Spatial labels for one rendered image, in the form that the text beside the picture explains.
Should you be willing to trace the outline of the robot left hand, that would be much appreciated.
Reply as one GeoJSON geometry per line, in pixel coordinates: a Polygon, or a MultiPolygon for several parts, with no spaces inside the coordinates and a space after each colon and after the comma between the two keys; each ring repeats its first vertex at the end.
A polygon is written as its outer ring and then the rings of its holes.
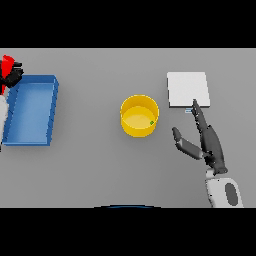
{"type": "Polygon", "coordinates": [[[8,88],[14,87],[21,79],[24,71],[22,69],[22,64],[15,62],[11,72],[6,78],[2,76],[2,70],[0,69],[0,86],[5,85],[8,88]]]}

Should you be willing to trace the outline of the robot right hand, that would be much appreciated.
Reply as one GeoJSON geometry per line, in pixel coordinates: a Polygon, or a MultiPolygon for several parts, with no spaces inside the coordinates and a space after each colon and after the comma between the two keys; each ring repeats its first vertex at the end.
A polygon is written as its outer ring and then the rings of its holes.
{"type": "Polygon", "coordinates": [[[213,170],[213,175],[227,173],[228,169],[225,165],[220,140],[214,128],[207,124],[203,111],[196,99],[193,100],[191,112],[199,132],[201,146],[196,146],[186,140],[180,131],[173,127],[172,132],[176,148],[195,160],[203,159],[205,164],[213,170]]]}

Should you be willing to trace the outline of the red beaker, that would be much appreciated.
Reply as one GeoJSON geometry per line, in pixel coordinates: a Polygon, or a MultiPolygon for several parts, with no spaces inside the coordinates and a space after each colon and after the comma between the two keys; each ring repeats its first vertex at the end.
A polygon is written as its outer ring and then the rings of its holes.
{"type": "Polygon", "coordinates": [[[14,62],[15,60],[13,57],[7,55],[2,56],[2,60],[0,61],[0,72],[3,79],[6,79],[11,73],[14,62]]]}

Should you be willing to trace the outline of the pale square measuring scale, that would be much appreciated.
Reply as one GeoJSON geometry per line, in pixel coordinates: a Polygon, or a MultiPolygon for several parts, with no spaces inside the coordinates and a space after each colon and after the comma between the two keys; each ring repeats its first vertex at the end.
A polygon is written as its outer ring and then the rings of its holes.
{"type": "Polygon", "coordinates": [[[205,72],[168,72],[170,108],[190,108],[196,99],[200,107],[210,107],[210,95],[205,72]]]}

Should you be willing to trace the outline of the yellow bowl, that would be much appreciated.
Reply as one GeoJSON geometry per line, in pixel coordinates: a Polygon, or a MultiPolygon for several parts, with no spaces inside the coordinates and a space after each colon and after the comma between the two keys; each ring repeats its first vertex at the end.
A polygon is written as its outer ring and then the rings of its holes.
{"type": "Polygon", "coordinates": [[[120,125],[124,132],[134,138],[145,138],[153,133],[160,116],[156,101],[143,94],[125,99],[120,107],[120,125]]]}

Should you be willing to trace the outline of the blue tray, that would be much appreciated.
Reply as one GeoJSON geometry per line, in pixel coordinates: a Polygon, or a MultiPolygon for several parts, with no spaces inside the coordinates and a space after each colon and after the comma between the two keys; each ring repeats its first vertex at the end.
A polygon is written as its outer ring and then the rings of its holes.
{"type": "Polygon", "coordinates": [[[24,75],[8,92],[6,146],[49,146],[52,140],[59,83],[55,75],[24,75]]]}

